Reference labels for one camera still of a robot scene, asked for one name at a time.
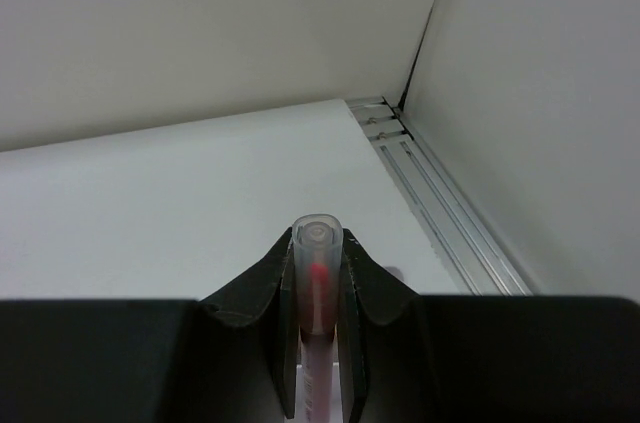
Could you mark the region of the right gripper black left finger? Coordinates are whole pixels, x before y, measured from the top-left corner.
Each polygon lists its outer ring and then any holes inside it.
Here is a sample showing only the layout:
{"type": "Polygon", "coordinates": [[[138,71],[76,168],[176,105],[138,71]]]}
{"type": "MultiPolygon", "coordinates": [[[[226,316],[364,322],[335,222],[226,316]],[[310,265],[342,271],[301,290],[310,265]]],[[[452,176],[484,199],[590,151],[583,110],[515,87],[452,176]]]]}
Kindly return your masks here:
{"type": "Polygon", "coordinates": [[[284,233],[202,300],[5,300],[5,422],[281,422],[297,326],[284,233]]]}

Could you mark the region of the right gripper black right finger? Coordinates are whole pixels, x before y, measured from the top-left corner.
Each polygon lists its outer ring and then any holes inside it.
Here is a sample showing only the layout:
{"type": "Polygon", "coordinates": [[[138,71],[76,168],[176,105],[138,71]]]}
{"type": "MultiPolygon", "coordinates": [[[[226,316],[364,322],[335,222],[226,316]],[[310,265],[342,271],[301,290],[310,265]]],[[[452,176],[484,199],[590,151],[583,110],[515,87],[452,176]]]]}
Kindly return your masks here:
{"type": "Polygon", "coordinates": [[[639,307],[598,296],[422,295],[343,242],[347,422],[635,422],[639,307]]]}

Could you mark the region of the pink highlighter pen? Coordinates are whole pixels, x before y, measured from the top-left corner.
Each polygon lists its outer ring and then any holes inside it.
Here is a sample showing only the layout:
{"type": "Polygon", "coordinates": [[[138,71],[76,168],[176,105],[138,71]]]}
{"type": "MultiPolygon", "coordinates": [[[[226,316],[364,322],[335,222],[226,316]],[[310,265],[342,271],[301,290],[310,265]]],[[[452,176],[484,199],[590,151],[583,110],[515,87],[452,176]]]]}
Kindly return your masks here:
{"type": "Polygon", "coordinates": [[[306,215],[292,226],[307,422],[328,422],[331,418],[333,345],[342,248],[342,226],[329,214],[306,215]]]}

